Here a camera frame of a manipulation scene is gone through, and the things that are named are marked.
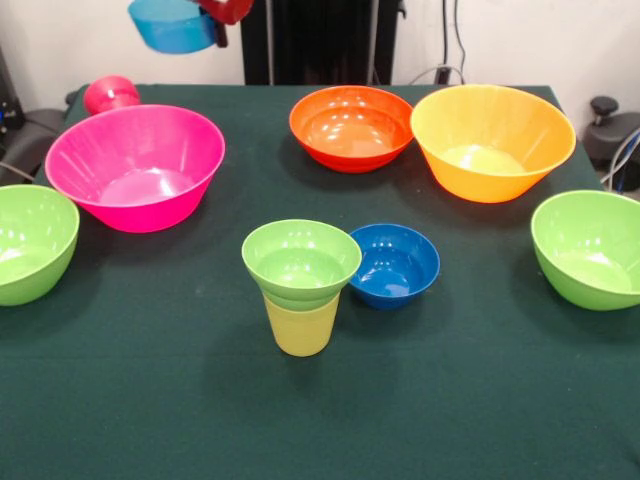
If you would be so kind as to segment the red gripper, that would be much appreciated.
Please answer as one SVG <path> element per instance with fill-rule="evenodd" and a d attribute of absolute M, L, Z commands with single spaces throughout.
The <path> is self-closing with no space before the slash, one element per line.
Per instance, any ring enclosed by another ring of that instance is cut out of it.
<path fill-rule="evenodd" d="M 234 25 L 244 19 L 250 12 L 253 0 L 197 0 L 197 4 L 203 8 L 213 19 L 216 32 L 216 45 L 219 48 L 228 47 L 226 25 Z"/>

